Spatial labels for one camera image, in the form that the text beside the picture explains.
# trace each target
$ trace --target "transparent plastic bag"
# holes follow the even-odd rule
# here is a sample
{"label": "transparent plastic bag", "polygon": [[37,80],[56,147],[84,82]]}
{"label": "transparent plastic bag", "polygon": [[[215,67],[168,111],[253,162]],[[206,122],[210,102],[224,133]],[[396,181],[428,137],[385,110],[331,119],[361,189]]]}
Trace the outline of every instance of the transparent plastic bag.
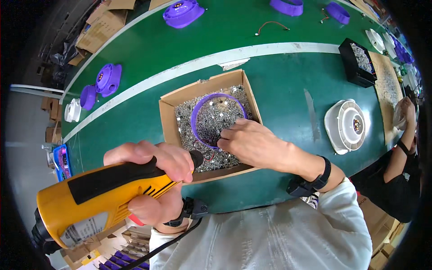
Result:
{"label": "transparent plastic bag", "polygon": [[405,119],[405,115],[402,112],[401,104],[403,99],[401,99],[397,104],[396,107],[394,107],[393,112],[393,127],[399,129],[399,130],[405,130],[407,127],[407,121]]}

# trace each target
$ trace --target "black plastic tray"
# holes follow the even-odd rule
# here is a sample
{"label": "black plastic tray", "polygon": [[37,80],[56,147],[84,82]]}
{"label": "black plastic tray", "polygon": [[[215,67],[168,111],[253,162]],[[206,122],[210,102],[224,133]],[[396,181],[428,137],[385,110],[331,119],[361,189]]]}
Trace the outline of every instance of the black plastic tray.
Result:
{"label": "black plastic tray", "polygon": [[351,43],[355,43],[357,46],[362,48],[365,51],[365,54],[368,56],[369,61],[371,61],[369,52],[365,47],[349,38],[346,38],[339,46],[339,52],[340,56],[342,57],[343,66],[345,68],[346,78],[350,83],[357,84],[364,88],[374,86],[375,81],[377,80],[376,74],[372,74],[375,73],[374,66],[371,64],[373,70],[372,73],[360,68],[353,49],[351,48]]}

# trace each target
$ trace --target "purple fan housing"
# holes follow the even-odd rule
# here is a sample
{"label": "purple fan housing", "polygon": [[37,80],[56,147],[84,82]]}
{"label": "purple fan housing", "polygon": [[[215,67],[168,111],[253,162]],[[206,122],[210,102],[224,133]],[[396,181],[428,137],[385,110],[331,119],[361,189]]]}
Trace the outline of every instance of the purple fan housing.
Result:
{"label": "purple fan housing", "polygon": [[96,78],[96,92],[106,98],[114,94],[120,84],[121,65],[106,64]]}
{"label": "purple fan housing", "polygon": [[349,13],[341,5],[335,2],[330,2],[330,4],[328,4],[325,9],[327,10],[327,13],[335,18],[338,22],[342,24],[349,23]]}
{"label": "purple fan housing", "polygon": [[191,128],[192,128],[192,133],[195,135],[195,137],[205,146],[211,148],[211,149],[219,149],[219,147],[217,146],[211,146],[208,145],[207,143],[203,142],[203,140],[200,139],[200,137],[198,136],[198,132],[197,132],[197,117],[198,117],[198,112],[200,111],[201,107],[204,105],[204,103],[206,103],[207,101],[213,99],[213,98],[219,98],[219,97],[224,97],[224,98],[229,98],[234,100],[235,102],[237,102],[237,104],[240,106],[244,117],[247,119],[248,118],[248,114],[245,110],[245,108],[241,105],[240,101],[238,101],[238,99],[236,99],[235,97],[233,97],[232,95],[228,95],[228,94],[224,94],[224,93],[215,93],[215,94],[211,94],[211,95],[207,95],[205,97],[203,97],[198,103],[197,105],[195,105],[193,111],[192,111],[192,115],[191,115]]}
{"label": "purple fan housing", "polygon": [[204,8],[195,0],[181,0],[170,5],[163,13],[166,24],[174,28],[188,26],[204,13]]}
{"label": "purple fan housing", "polygon": [[82,108],[90,111],[96,102],[96,86],[87,85],[83,88],[81,96],[79,97],[79,104]]}
{"label": "purple fan housing", "polygon": [[277,11],[290,15],[290,16],[300,16],[303,14],[303,1],[302,0],[289,0],[287,3],[282,0],[270,0],[270,5]]}

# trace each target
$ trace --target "hand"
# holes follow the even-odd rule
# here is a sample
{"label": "hand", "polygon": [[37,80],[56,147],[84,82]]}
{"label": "hand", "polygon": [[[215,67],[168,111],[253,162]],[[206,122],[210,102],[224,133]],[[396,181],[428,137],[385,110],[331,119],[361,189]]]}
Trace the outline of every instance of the hand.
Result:
{"label": "hand", "polygon": [[402,109],[402,113],[405,116],[407,125],[414,124],[416,122],[416,109],[414,108],[414,104],[411,102],[409,97],[404,97],[402,99],[400,108]]}
{"label": "hand", "polygon": [[276,137],[265,126],[244,118],[221,132],[217,146],[257,168],[289,172],[289,150],[292,143]]}
{"label": "hand", "polygon": [[[143,140],[122,144],[105,153],[104,165],[118,162],[146,164],[153,156],[157,158],[156,166],[164,170],[172,181],[192,181],[194,163],[189,152],[167,143],[152,145]],[[152,226],[178,218],[183,207],[181,184],[178,183],[157,200],[148,195],[133,198],[128,205],[129,211],[144,224]]]}

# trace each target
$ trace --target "power cord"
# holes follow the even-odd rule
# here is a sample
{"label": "power cord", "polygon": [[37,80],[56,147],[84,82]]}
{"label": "power cord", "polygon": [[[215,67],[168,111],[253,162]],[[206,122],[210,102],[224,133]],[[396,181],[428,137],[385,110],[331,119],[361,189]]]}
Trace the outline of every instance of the power cord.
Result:
{"label": "power cord", "polygon": [[167,247],[169,247],[170,245],[174,244],[175,242],[179,241],[180,239],[182,239],[183,237],[185,237],[188,233],[190,233],[191,231],[193,231],[194,229],[196,229],[198,227],[198,225],[201,223],[201,220],[203,218],[200,218],[198,220],[198,222],[193,225],[189,230],[185,231],[184,233],[182,233],[181,235],[177,236],[176,238],[172,239],[169,242],[166,242],[165,244],[161,245],[160,247],[158,247],[157,249],[153,250],[152,252],[148,253],[147,255],[145,255],[144,257],[139,258],[138,260],[120,268],[120,270],[132,270],[133,268],[139,266],[140,264],[142,264],[143,262],[145,262],[146,260],[152,258],[153,256],[155,256],[156,254],[158,254],[159,252],[161,252],[162,250],[166,249]]}

